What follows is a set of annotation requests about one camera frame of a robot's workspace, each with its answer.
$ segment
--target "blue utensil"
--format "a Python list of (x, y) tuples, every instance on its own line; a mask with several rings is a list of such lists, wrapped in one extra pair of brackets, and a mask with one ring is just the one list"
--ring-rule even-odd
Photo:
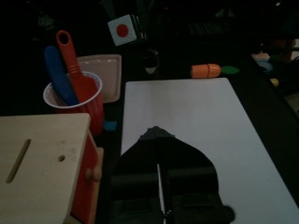
[(68, 106), (78, 104), (80, 102), (73, 92), (69, 78), (64, 72), (60, 51), (54, 46), (49, 45), (45, 47), (44, 59), (48, 75), (50, 77), (50, 84), (56, 94)]

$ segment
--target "cup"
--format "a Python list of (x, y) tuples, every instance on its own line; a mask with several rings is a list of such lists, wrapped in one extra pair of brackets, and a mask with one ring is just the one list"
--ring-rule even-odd
[(103, 82), (101, 79), (91, 72), (82, 72), (84, 75), (91, 77), (97, 86), (97, 92), (92, 95), (92, 97), (72, 106), (65, 105), (54, 90), (52, 88), (52, 84), (49, 83), (42, 91), (42, 99), (45, 103), (54, 109), (57, 114), (74, 114), (74, 113), (88, 113), (89, 114), (89, 132), (95, 137), (100, 134), (103, 130), (103, 122), (104, 122), (104, 109), (103, 109)]

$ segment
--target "orange object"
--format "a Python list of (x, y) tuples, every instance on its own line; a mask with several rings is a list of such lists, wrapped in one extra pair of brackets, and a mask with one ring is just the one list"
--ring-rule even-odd
[(216, 78), (219, 75), (220, 66), (216, 64), (191, 66), (191, 77), (193, 79)]
[(56, 41), (58, 44), (61, 57), (64, 59), (66, 69), (69, 72), (70, 85), (78, 98), (78, 102), (84, 102), (97, 92), (96, 83), (80, 71), (80, 65), (69, 33), (66, 31), (57, 31)]

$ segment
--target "blue object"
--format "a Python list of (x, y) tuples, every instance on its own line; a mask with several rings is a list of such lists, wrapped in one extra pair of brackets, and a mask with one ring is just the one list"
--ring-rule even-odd
[(58, 97), (68, 106), (78, 104), (77, 96), (73, 92), (69, 79), (64, 72), (61, 64), (61, 55), (54, 46), (46, 46), (44, 50), (44, 59), (48, 75), (50, 77), (50, 84)]

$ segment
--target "red utensil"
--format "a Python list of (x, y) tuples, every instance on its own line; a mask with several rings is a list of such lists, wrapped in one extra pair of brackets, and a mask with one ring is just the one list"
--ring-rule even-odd
[(84, 102), (97, 92), (96, 83), (93, 79), (85, 76), (80, 71), (74, 47), (72, 44), (70, 35), (66, 31), (57, 31), (56, 42), (68, 69), (72, 88), (78, 98), (78, 102)]

